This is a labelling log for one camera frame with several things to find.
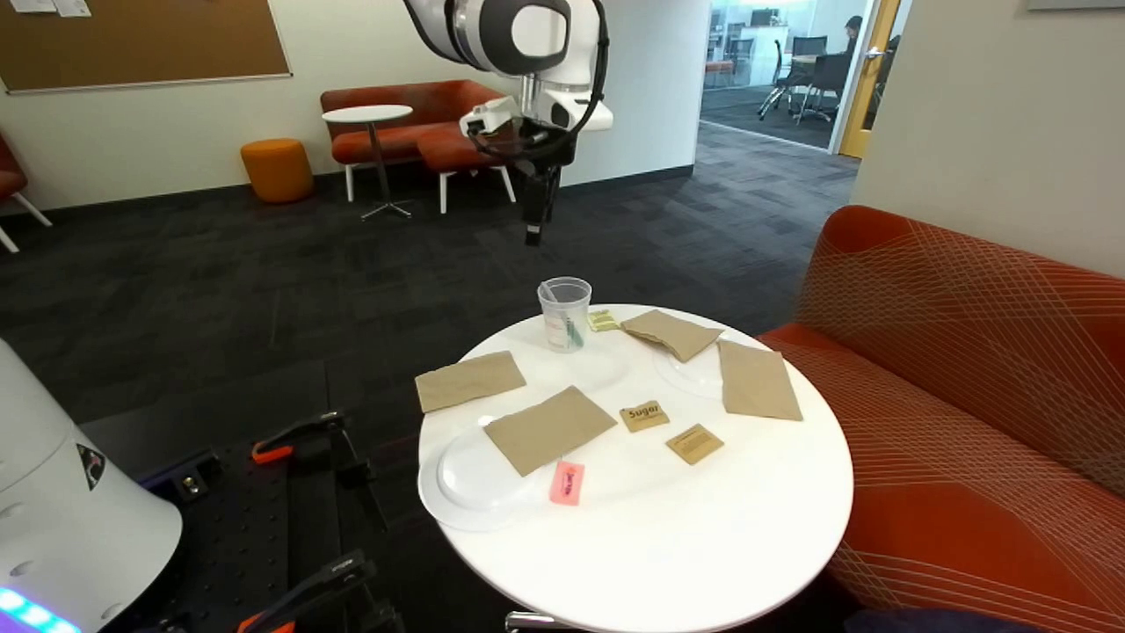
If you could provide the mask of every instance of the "cup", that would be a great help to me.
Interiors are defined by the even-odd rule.
[[[541,324],[552,348],[584,348],[591,334],[591,281],[545,278],[538,285]]]

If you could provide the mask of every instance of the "white paper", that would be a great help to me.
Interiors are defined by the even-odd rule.
[[[60,18],[91,18],[91,7],[84,0],[56,0]]]
[[[18,14],[60,14],[56,0],[11,0]]]

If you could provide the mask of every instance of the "doorway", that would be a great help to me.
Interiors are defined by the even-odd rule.
[[[868,56],[861,77],[854,81],[854,98],[844,123],[840,155],[865,158],[868,141],[875,134],[879,102],[900,53],[900,39],[907,28],[914,0],[879,0],[872,18]]]
[[[710,0],[703,120],[795,144],[830,148],[851,70],[851,18],[872,0]],[[847,56],[844,70],[819,74],[816,60]]]

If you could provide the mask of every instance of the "wall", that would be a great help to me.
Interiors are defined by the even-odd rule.
[[[851,14],[868,14],[868,0],[812,0],[809,4],[809,35],[830,35],[830,53],[847,49],[844,21]]]
[[[1125,274],[1125,14],[914,4],[854,200]]]
[[[707,0],[605,0],[612,21],[608,106],[615,130],[591,134],[566,183],[679,169],[696,158]],[[323,88],[478,77],[432,56],[401,4],[274,0],[292,77],[193,81],[98,91],[0,95],[42,207],[158,197],[246,183],[239,144],[302,137],[313,172],[334,172],[316,109]]]

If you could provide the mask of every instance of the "white table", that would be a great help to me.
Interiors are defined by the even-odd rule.
[[[650,306],[594,309],[629,320]],[[731,327],[721,338],[756,345]],[[464,563],[524,608],[577,629],[724,629],[795,598],[837,552],[851,517],[851,454],[830,404],[798,369],[788,366],[788,376],[805,422],[777,422],[721,408],[717,348],[679,362],[608,331],[591,334],[580,352],[552,352],[541,317],[531,317],[468,359],[485,352],[513,352],[527,387],[429,415],[418,492],[422,471],[432,471],[446,447],[570,383],[615,418],[647,397],[671,415],[671,426],[647,433],[619,422],[570,454],[566,461],[584,464],[580,506],[548,503],[555,468],[538,468],[524,478],[531,492],[510,520],[468,528],[439,517]],[[696,468],[664,447],[693,422],[724,440]]]
[[[366,211],[366,215],[359,215],[359,222],[387,215],[387,211],[401,215],[401,218],[411,218],[408,207],[390,200],[390,179],[387,179],[387,162],[383,162],[383,148],[380,148],[380,123],[404,120],[411,113],[415,113],[411,106],[397,106],[397,102],[394,106],[348,106],[348,109],[323,113],[327,123],[334,123],[334,127],[366,127],[369,137],[373,137],[373,162],[380,169],[383,204]]]

